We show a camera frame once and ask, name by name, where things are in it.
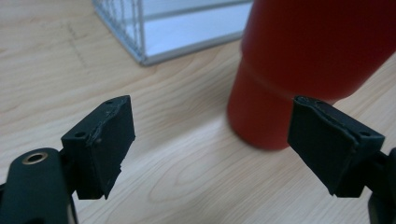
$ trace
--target red bottle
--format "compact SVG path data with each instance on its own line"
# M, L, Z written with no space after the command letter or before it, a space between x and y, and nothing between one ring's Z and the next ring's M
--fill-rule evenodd
M395 50L396 1L256 0L227 108L230 124L254 147L285 148L294 95L334 103Z

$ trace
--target table surface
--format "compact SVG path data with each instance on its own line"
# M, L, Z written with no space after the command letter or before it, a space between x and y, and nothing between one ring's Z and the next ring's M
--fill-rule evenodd
M88 0L0 1L0 182L29 150L103 101L132 97L137 138L109 199L76 200L80 223L369 223L365 190L338 199L290 148L246 145L225 106L239 42L138 65ZM396 147L396 56L335 106Z

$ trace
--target wooden table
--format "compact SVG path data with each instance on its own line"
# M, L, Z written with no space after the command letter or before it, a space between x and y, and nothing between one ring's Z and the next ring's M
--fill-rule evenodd
M137 134L109 199L80 223L368 223L365 190L337 199L290 148L266 152L230 130L239 42L141 67L89 0L0 1L0 182L9 164L129 94ZM335 106L396 147L396 55Z

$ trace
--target screw hole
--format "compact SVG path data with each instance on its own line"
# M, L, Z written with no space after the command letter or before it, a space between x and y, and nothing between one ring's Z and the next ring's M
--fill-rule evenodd
M75 137L84 137L85 133L84 132L79 132L75 134Z
M37 152L34 154L31 154L27 157L25 157L22 161L23 164L25 165L32 165L32 164L36 164L39 163L43 160L45 160L48 157L49 154L47 154L46 152Z
M371 135L370 133L367 133L367 132L360 132L360 134L363 135L363 136L370 136Z

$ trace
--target red water bottle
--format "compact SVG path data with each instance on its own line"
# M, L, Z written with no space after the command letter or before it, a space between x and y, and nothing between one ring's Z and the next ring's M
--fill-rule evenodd
M256 0L227 108L230 124L254 147L285 148L294 95L334 103L395 50L396 1Z

